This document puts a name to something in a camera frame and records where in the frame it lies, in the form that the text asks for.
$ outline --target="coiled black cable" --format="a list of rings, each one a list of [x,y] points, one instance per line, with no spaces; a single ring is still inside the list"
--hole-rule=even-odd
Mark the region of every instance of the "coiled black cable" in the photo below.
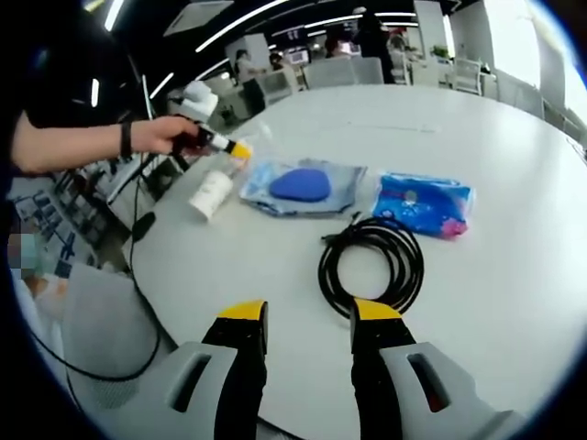
[[[318,265],[320,290],[328,303],[349,318],[353,295],[345,291],[338,278],[338,262],[350,246],[379,250],[390,269],[390,281],[385,292],[375,300],[403,314],[414,302],[424,279],[424,257],[414,234],[394,218],[371,217],[354,223],[357,215],[340,234],[323,236],[327,248]]]

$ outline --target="plastic bag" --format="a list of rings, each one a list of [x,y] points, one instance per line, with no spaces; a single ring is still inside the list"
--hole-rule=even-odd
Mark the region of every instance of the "plastic bag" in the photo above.
[[[394,217],[418,234],[453,238],[469,228],[473,196],[459,181],[384,173],[372,214]]]

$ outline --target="wrist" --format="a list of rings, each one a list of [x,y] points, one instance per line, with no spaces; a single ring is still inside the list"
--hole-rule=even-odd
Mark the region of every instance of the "wrist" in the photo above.
[[[130,149],[133,153],[148,153],[149,149],[145,140],[145,124],[150,121],[134,121],[130,125]]]

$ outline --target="blue tissue package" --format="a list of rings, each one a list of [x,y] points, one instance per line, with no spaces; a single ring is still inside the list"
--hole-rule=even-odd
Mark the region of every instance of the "blue tissue package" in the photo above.
[[[459,181],[384,173],[372,214],[394,217],[418,234],[453,238],[469,227],[473,196]]]
[[[290,171],[322,171],[330,191],[321,201],[284,200],[271,195],[271,184]],[[355,193],[365,167],[340,165],[326,160],[301,159],[292,162],[265,160],[258,163],[240,190],[240,198],[251,206],[274,216],[335,215],[355,203]]]

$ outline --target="hand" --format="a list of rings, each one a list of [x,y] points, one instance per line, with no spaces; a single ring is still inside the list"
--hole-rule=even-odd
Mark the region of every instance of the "hand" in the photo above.
[[[130,128],[130,143],[138,153],[170,154],[173,141],[181,134],[196,138],[199,127],[181,116],[162,116],[152,121],[133,122]],[[195,156],[208,156],[210,150],[193,145],[183,152]]]

